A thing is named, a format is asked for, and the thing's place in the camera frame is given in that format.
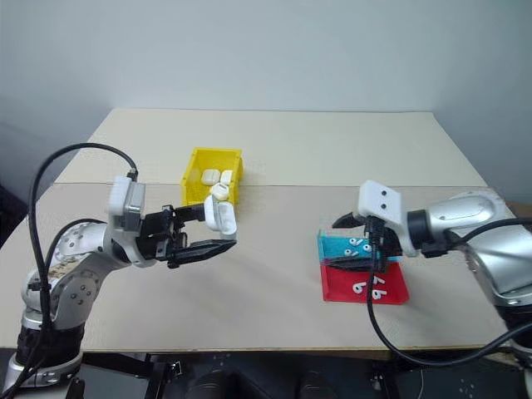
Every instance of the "floor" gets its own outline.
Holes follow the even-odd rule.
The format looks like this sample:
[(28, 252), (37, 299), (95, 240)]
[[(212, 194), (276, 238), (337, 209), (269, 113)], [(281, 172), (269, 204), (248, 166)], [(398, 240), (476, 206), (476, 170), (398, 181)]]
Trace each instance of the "floor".
[[(12, 351), (0, 350), (0, 382)], [(164, 398), (182, 398), (195, 379), (217, 369), (238, 372), (273, 399), (293, 399), (299, 377), (306, 371), (322, 373), (339, 398), (381, 398), (370, 382), (371, 362), (345, 357), (323, 357), (278, 352), (218, 353), (195, 356), (183, 362), (184, 373), (165, 389)], [(462, 367), (424, 370), (421, 398), (518, 398), (521, 374), (498, 362), (481, 360)], [(140, 379), (82, 366), (85, 398), (143, 398), (148, 386)], [(403, 372), (396, 378), (400, 398), (418, 398), (421, 372)]]

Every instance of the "white robotic arm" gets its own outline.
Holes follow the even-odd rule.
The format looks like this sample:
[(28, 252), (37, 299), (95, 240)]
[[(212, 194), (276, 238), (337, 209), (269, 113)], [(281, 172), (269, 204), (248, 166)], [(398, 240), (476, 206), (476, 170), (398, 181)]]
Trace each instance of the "white robotic arm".
[[(377, 243), (382, 262), (392, 255), (430, 258), (458, 249), (508, 329), (532, 322), (532, 233), (519, 225), (523, 221), (505, 220), (505, 203), (498, 196), (486, 190), (468, 192), (408, 211), (400, 193), (369, 180), (361, 186), (357, 211), (333, 227), (366, 225), (371, 231), (368, 226), (377, 220), (384, 227)], [(520, 364), (532, 369), (531, 329), (517, 334), (511, 345)]]
[[(143, 216), (144, 197), (143, 184), (117, 176), (109, 198), (108, 223), (74, 224), (59, 239), (48, 273), (53, 329), (41, 353), (46, 361), (22, 387), (66, 385), (76, 375), (85, 321), (110, 272), (132, 264), (150, 267), (157, 260), (176, 268), (211, 258), (236, 244), (232, 204), (210, 198), (205, 204), (177, 209), (166, 205), (161, 212)], [(206, 215), (212, 219), (209, 227), (221, 234), (230, 232), (229, 239), (223, 236), (187, 246), (187, 235), (181, 231), (185, 222), (203, 221)], [(17, 353), (9, 361), (4, 390), (17, 380), (36, 346), (42, 324), (39, 283), (38, 271), (29, 273), (24, 282), (22, 331)]]

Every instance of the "robotic arm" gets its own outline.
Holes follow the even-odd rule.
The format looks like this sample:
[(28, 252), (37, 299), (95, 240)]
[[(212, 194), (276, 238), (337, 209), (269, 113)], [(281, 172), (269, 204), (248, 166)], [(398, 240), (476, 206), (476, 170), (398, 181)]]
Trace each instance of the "robotic arm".
[[(431, 258), (459, 249), (508, 329), (532, 322), (532, 233), (522, 225), (507, 225), (468, 235), (505, 219), (501, 198), (487, 191), (468, 192), (406, 211), (401, 194), (369, 180), (361, 186), (357, 214), (344, 215), (333, 227), (368, 226), (370, 219), (384, 222), (379, 245), (383, 262), (392, 255)], [(532, 370), (532, 331), (518, 335), (511, 346), (520, 364)]]
[[(236, 244), (234, 208), (212, 196), (204, 204), (173, 208), (143, 217), (145, 186), (130, 177), (117, 176), (109, 198), (109, 221), (79, 223), (69, 228), (53, 250), (48, 278), (51, 285), (53, 329), (44, 356), (34, 376), (22, 387), (67, 385), (81, 365), (80, 350), (85, 321), (106, 276), (134, 264), (140, 268), (166, 261), (169, 268), (212, 258)], [(205, 221), (222, 239), (187, 245), (181, 229), (191, 220)], [(18, 378), (37, 345), (42, 324), (40, 279), (37, 271), (28, 274), (22, 288), (26, 307), (17, 352), (9, 361), (4, 390)]]

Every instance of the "white wall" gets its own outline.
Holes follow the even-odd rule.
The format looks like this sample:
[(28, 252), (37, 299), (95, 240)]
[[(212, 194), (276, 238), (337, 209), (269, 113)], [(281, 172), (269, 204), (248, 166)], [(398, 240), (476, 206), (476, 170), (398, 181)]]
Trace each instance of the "white wall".
[(434, 111), (490, 184), (532, 201), (529, 0), (1, 7), (0, 183), (23, 199), (51, 148), (135, 106)]

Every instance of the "red plastic tray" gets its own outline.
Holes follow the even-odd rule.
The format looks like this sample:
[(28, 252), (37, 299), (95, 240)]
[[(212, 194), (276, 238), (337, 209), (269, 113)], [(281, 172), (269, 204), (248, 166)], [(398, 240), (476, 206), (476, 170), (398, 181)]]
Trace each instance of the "red plastic tray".
[[(355, 293), (353, 284), (369, 279), (369, 272), (347, 272), (330, 268), (321, 264), (323, 300), (329, 302), (356, 302), (366, 303), (367, 286), (362, 287), (361, 293)], [(401, 264), (390, 262), (386, 273), (375, 273), (385, 283), (373, 285), (373, 289), (386, 291), (380, 299), (373, 299), (374, 303), (400, 305), (408, 300), (408, 289), (402, 277)]]

